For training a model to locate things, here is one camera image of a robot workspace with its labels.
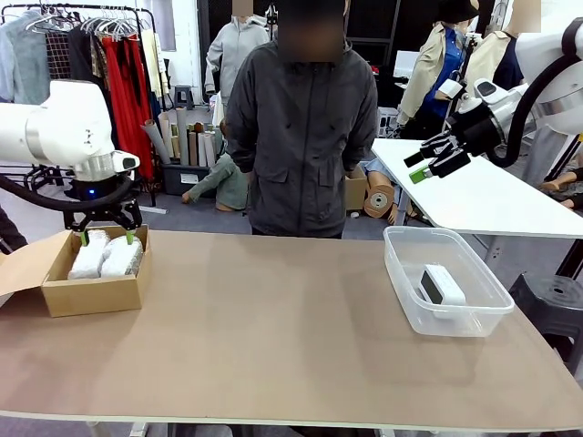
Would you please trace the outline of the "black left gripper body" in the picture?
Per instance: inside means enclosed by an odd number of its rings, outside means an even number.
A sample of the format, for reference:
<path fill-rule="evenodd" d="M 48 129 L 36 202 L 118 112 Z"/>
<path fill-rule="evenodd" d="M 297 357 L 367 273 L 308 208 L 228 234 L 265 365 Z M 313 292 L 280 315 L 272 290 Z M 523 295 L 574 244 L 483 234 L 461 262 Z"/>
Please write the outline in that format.
<path fill-rule="evenodd" d="M 110 221 L 123 229 L 142 225 L 137 195 L 138 183 L 130 178 L 108 178 L 97 182 L 73 179 L 65 194 L 90 208 L 64 211 L 65 229 L 86 229 L 92 222 Z"/>

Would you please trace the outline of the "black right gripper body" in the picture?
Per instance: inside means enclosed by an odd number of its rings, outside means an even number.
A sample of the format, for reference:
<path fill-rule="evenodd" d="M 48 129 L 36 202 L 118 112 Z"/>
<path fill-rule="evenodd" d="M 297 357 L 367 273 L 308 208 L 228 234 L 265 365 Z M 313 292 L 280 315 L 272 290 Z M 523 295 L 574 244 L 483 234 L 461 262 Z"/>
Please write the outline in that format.
<path fill-rule="evenodd" d="M 466 113 L 454 112 L 447 119 L 449 128 L 435 136 L 441 148 L 432 161 L 432 175 L 445 178 L 468 165 L 501 143 L 498 123 L 488 107 L 476 107 Z"/>

